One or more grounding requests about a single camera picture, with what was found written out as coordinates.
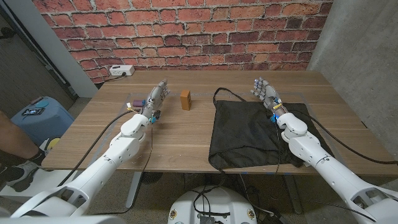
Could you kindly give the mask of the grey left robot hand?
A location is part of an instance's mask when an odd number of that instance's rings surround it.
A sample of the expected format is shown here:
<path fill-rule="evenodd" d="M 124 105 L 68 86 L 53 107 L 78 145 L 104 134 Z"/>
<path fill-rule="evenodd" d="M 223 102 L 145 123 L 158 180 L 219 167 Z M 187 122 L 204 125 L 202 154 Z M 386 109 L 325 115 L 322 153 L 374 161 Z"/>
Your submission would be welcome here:
<path fill-rule="evenodd" d="M 167 83 L 168 80 L 164 79 L 152 89 L 146 99 L 146 103 L 143 106 L 141 113 L 142 115 L 150 118 L 155 111 L 160 110 L 163 101 L 170 93 L 167 89 Z"/>

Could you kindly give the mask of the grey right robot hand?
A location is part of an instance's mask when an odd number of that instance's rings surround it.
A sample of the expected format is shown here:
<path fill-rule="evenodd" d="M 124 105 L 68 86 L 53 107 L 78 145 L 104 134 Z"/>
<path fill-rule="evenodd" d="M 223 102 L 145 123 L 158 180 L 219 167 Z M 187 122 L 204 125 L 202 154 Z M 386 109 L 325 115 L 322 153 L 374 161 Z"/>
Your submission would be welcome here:
<path fill-rule="evenodd" d="M 274 87 L 270 85 L 268 81 L 261 77 L 254 80 L 254 89 L 251 90 L 251 93 L 258 97 L 263 102 L 265 108 L 276 115 L 277 118 L 288 113 L 278 92 L 276 92 Z"/>

